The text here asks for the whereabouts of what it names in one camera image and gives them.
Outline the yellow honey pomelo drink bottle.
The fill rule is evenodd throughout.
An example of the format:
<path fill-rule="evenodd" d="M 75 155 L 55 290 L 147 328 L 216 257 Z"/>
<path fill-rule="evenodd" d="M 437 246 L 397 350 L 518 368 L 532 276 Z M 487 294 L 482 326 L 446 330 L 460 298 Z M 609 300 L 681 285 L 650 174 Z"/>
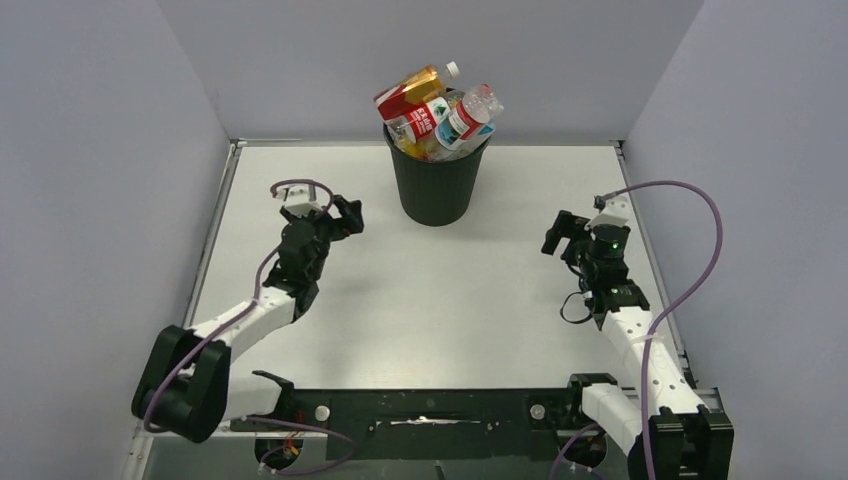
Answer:
<path fill-rule="evenodd" d="M 406 138 L 399 138 L 395 142 L 395 145 L 400 151 L 410 157 L 419 160 L 427 160 L 426 151 L 423 150 L 422 147 L 415 142 L 412 142 Z"/>

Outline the clear bottle red blue label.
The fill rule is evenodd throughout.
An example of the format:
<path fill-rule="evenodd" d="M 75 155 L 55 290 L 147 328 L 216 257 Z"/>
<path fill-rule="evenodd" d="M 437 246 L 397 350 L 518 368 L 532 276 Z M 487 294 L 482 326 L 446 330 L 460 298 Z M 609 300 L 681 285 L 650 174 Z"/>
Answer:
<path fill-rule="evenodd" d="M 503 104 L 487 83 L 462 92 L 457 103 L 434 131 L 436 146 L 447 152 L 456 151 L 503 111 Z"/>

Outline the black plastic waste bin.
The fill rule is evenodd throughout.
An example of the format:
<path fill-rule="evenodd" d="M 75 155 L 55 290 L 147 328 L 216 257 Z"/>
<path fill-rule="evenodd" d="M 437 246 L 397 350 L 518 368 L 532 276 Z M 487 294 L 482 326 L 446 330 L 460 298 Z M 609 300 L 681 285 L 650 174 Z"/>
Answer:
<path fill-rule="evenodd" d="M 485 140 L 468 155 L 445 162 L 426 162 L 402 152 L 386 126 L 382 135 L 392 159 L 398 196 L 406 215 L 430 227 L 459 220 L 467 211 L 485 150 Z"/>

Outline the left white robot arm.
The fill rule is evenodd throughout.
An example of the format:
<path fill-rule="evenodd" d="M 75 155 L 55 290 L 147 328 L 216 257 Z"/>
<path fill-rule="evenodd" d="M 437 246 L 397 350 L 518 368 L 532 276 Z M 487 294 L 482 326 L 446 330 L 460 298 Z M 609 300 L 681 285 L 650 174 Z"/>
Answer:
<path fill-rule="evenodd" d="M 284 200 L 281 239 L 257 268 L 251 296 L 207 321 L 158 334 L 131 402 L 148 431 L 202 443 L 223 422 L 274 410 L 284 380 L 263 372 L 236 379 L 231 366 L 306 314 L 332 243 L 364 231 L 362 210 L 361 201 L 339 194 L 327 207 L 308 197 Z"/>

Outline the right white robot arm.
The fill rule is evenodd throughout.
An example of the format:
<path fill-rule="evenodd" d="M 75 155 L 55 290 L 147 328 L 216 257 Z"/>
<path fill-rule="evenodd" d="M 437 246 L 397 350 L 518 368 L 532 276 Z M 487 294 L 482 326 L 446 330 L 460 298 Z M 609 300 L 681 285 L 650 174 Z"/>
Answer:
<path fill-rule="evenodd" d="M 734 427 L 696 393 L 652 330 L 650 303 L 625 261 L 630 232 L 624 222 L 562 210 L 545 234 L 542 253 L 566 245 L 561 259 L 578 278 L 588 318 L 620 356 L 637 395 L 631 399 L 609 374 L 575 374 L 564 417 L 604 430 L 626 454 L 631 479 L 727 479 Z"/>

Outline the gold red tea bottle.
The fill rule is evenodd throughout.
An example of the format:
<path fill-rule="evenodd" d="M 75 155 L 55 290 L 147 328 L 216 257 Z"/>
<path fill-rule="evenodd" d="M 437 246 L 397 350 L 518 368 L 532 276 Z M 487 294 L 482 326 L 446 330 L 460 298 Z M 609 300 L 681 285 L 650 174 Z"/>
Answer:
<path fill-rule="evenodd" d="M 377 94 L 373 102 L 381 119 L 391 120 L 445 94 L 448 81 L 459 76 L 454 61 L 444 66 L 428 65 Z"/>

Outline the clear bottle blue white label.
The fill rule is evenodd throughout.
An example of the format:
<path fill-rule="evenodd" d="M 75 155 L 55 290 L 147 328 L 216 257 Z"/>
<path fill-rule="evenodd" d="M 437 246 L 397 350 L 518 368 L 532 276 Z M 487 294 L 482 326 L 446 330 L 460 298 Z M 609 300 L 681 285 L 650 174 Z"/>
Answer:
<path fill-rule="evenodd" d="M 453 147 L 444 147 L 433 133 L 422 147 L 423 158 L 430 162 L 445 162 L 463 158 L 473 153 L 484 144 L 496 131 L 495 121 L 492 120 L 481 126 L 467 140 L 456 143 Z"/>

